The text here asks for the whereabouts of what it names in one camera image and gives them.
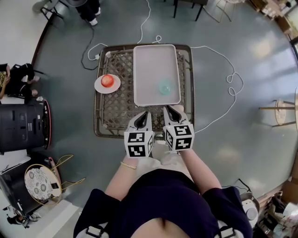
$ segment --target strap buckle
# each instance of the strap buckle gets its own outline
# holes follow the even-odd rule
[[[86,230],[86,234],[94,237],[94,238],[100,238],[103,234],[103,227],[100,225],[97,226],[89,226],[88,229]]]
[[[220,230],[219,232],[220,238],[231,238],[236,237],[236,232],[232,227],[226,227],[224,230]]]

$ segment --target bracelet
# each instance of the bracelet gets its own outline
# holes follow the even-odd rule
[[[124,162],[120,162],[120,164],[122,164],[122,165],[124,165],[124,166],[126,166],[126,167],[128,167],[128,168],[131,168],[131,169],[136,169],[136,167],[134,167],[134,166],[131,166],[131,165],[128,165],[128,164],[125,164]]]

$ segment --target white plate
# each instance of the white plate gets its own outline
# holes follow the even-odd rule
[[[94,83],[94,88],[95,88],[95,90],[97,92],[103,93],[103,94],[113,93],[113,92],[115,92],[120,87],[120,84],[121,84],[120,78],[118,76],[116,76],[116,75],[113,75],[113,74],[110,74],[110,75],[112,75],[114,77],[114,84],[113,84],[113,86],[111,86],[111,87],[104,87],[102,85],[102,77],[104,75],[102,75]]]

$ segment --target red apple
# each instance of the red apple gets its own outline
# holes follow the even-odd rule
[[[102,77],[102,86],[111,87],[114,84],[114,77],[110,74],[106,74]]]

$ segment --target white container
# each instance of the white container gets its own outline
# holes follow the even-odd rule
[[[160,86],[169,86],[163,94]],[[181,100],[179,72],[174,45],[134,48],[134,101],[137,106],[178,104]]]

